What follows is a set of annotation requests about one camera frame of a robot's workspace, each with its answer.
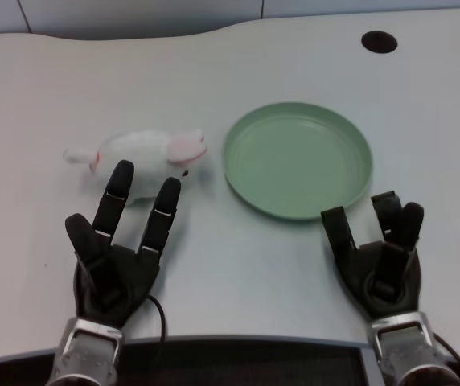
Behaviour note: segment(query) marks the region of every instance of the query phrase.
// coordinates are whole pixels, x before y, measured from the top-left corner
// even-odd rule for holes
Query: white stuffed rabbit
[[[167,177],[183,181],[193,162],[207,152],[200,129],[183,133],[143,130],[118,134],[103,141],[98,151],[65,150],[69,163],[87,163],[105,185],[122,159],[135,166],[128,203],[155,197]]]

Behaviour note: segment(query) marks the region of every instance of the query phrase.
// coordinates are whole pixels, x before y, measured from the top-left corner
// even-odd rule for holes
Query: metal wrist
[[[115,385],[123,343],[123,333],[116,328],[81,318],[69,319],[47,386],[69,381],[89,386]]]
[[[370,340],[387,385],[443,384],[459,386],[460,379],[446,366],[426,315],[398,314],[372,322]]]

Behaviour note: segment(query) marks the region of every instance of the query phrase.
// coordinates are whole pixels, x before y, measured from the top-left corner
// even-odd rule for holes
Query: table surface
[[[360,39],[374,30],[398,48],[365,50]],[[353,121],[374,156],[367,195],[394,190],[425,207],[421,309],[460,353],[460,10],[431,10],[269,19],[168,39],[0,35],[0,357],[52,349],[74,315],[64,219],[92,219],[100,192],[63,150],[132,129],[201,128],[209,145],[151,292],[169,336],[364,345],[321,224],[263,216],[224,180],[229,128],[280,101]],[[125,211],[115,242],[138,246],[150,205]],[[380,239],[367,197],[347,213],[357,244]],[[159,331],[147,303],[125,328],[131,339]]]

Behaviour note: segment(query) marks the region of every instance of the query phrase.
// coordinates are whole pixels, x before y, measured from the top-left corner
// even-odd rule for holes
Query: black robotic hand
[[[146,300],[158,275],[181,188],[177,179],[164,182],[135,252],[112,244],[132,179],[133,163],[120,161],[92,225],[80,214],[66,219],[78,259],[73,282],[76,318],[65,327],[48,386],[117,382],[117,361],[125,341],[121,328]]]
[[[356,248],[343,207],[321,214],[342,283],[368,318],[417,311],[421,270],[416,243],[423,207],[402,207],[394,191],[376,195],[372,202],[385,242]]]
[[[76,251],[76,316],[121,328],[144,302],[159,270],[175,219],[181,183],[168,178],[155,200],[137,252],[112,245],[133,179],[133,163],[120,161],[101,197],[92,225],[80,214],[66,219]]]
[[[437,342],[457,353],[432,332],[418,311],[421,268],[416,243],[423,207],[390,191],[372,197],[384,241],[356,248],[344,209],[321,214],[341,284],[369,321],[369,339],[388,386],[460,386]]]

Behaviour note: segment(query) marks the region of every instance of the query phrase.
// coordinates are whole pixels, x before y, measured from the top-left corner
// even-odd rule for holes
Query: light green plate
[[[346,118],[305,103],[267,105],[242,117],[224,144],[223,167],[254,207],[293,220],[352,205],[368,188],[372,152]]]

